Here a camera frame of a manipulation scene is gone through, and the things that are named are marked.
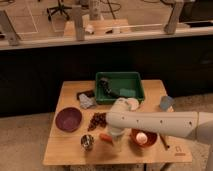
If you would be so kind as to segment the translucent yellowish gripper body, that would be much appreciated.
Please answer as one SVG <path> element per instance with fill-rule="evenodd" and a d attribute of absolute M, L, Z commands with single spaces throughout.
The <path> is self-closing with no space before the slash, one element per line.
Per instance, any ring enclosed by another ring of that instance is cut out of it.
<path fill-rule="evenodd" d="M 115 130 L 110 132 L 111 137 L 112 137 L 112 142 L 113 146 L 115 148 L 116 152 L 121 152 L 122 151 L 122 138 L 124 135 L 123 130 Z"/>

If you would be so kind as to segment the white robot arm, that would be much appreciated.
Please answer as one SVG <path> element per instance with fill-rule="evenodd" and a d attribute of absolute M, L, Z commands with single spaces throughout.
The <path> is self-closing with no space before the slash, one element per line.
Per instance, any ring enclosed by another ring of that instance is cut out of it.
<path fill-rule="evenodd" d="M 107 112 L 106 122 L 114 139 L 130 128 L 208 144 L 210 149 L 205 171 L 213 171 L 213 113 L 132 112 L 127 100 L 119 98 Z"/>

